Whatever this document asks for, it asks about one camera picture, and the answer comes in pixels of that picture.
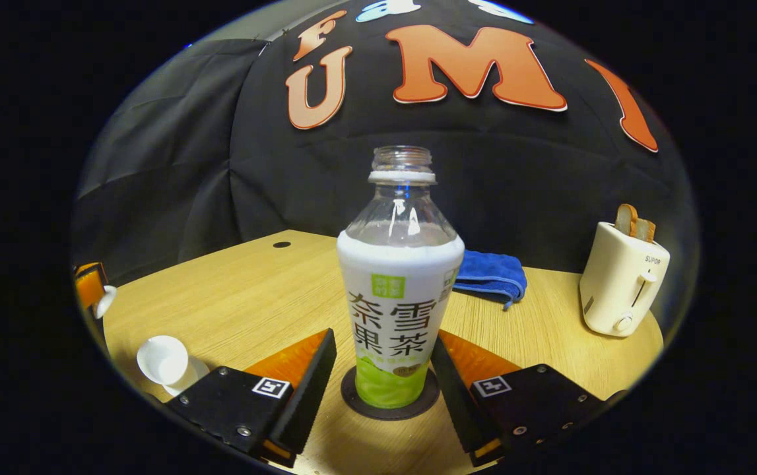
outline green logo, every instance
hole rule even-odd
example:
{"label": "green logo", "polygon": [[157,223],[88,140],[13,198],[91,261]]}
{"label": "green logo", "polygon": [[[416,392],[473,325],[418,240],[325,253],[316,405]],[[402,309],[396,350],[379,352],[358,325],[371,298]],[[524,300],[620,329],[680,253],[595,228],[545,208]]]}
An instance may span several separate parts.
{"label": "green logo", "polygon": [[457,273],[460,271],[460,267],[457,267],[456,269],[450,270],[442,275],[442,286],[444,288],[447,288],[448,286],[451,286],[451,284],[454,283],[454,280],[457,278]]}
{"label": "green logo", "polygon": [[405,298],[405,277],[372,274],[372,295],[384,298]]}

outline blue cloth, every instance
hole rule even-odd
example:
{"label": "blue cloth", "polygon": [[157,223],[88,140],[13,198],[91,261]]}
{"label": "blue cloth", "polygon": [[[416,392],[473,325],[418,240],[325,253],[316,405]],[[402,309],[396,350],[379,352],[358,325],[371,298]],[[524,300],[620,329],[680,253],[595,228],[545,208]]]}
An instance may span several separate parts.
{"label": "blue cloth", "polygon": [[524,297],[528,279],[522,263],[514,256],[467,250],[463,253],[454,288],[489,294],[498,301],[507,300],[504,304],[507,310]]}

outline white plastic cup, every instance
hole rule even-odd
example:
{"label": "white plastic cup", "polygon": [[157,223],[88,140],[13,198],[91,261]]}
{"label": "white plastic cup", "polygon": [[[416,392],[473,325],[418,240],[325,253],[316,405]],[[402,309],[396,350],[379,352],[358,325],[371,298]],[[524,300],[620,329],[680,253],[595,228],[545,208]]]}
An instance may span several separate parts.
{"label": "white plastic cup", "polygon": [[137,366],[150,381],[178,396],[207,373],[207,367],[187,354],[179,340],[167,334],[153,336],[137,350]]}
{"label": "white plastic cup", "polygon": [[117,297],[117,288],[115,286],[103,286],[103,290],[106,293],[103,294],[103,298],[100,298],[100,303],[97,303],[97,319],[103,318],[103,315],[108,312],[109,307],[112,306],[115,297]]}

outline toaster knob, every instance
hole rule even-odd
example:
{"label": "toaster knob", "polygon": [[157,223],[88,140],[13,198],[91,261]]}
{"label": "toaster knob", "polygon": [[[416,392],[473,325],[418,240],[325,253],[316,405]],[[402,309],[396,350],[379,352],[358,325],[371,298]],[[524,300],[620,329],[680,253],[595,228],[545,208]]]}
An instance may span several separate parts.
{"label": "toaster knob", "polygon": [[650,273],[650,271],[641,273],[640,278],[650,284],[655,283],[657,281],[657,276],[655,274]]}
{"label": "toaster knob", "polygon": [[625,318],[616,322],[616,330],[617,331],[628,330],[628,328],[631,327],[632,321],[634,321],[634,319],[631,318],[630,312],[625,313]]}

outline black coaster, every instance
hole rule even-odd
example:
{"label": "black coaster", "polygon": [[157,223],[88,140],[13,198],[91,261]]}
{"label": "black coaster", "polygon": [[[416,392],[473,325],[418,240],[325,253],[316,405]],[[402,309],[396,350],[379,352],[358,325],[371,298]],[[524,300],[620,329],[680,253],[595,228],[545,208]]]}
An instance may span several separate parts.
{"label": "black coaster", "polygon": [[365,403],[358,396],[358,391],[354,388],[354,371],[355,368],[353,366],[343,377],[343,382],[340,383],[340,393],[343,395],[343,400],[345,400],[349,408],[354,409],[355,412],[367,418],[378,419],[380,421],[401,421],[413,418],[430,409],[440,395],[440,386],[436,384],[436,376],[429,368],[426,375],[426,384],[422,388],[422,394],[420,394],[417,400],[404,408],[373,408],[373,406]]}

